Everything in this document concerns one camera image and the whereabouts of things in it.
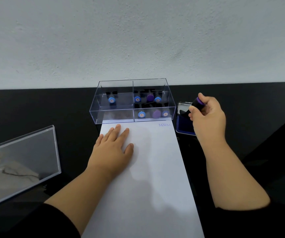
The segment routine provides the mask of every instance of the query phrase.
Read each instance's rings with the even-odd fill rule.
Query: purple round cap
[[[158,119],[161,117],[161,111],[160,110],[156,110],[155,112],[153,112],[152,117],[154,119]]]
[[[154,95],[153,94],[148,94],[147,95],[147,101],[152,102],[154,100]]]
[[[205,103],[203,103],[203,102],[199,99],[199,97],[197,97],[196,100],[199,102],[200,105],[205,106]]]

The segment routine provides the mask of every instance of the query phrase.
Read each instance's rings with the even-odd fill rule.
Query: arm
[[[120,124],[98,137],[86,170],[45,201],[62,211],[82,235],[109,183],[129,164],[133,144],[123,153],[129,129],[119,137]]]
[[[190,106],[190,119],[204,151],[208,181],[215,207],[252,210],[267,206],[266,191],[246,170],[225,140],[226,117],[213,97],[199,98],[207,105],[199,111]]]

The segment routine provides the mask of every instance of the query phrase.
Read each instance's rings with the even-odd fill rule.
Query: white paper
[[[116,124],[102,124],[105,134]],[[121,124],[134,144],[129,167],[109,186],[83,238],[204,237],[171,120]]]

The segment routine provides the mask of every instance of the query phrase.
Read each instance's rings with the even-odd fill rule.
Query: white wall
[[[285,0],[0,0],[0,88],[285,81]]]

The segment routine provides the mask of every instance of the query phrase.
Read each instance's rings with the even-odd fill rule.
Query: black sleeve
[[[42,204],[0,237],[81,238],[72,221],[57,208]]]
[[[285,205],[271,203],[261,209],[230,211],[217,208],[215,233],[231,237],[256,237],[260,235],[285,235]]]

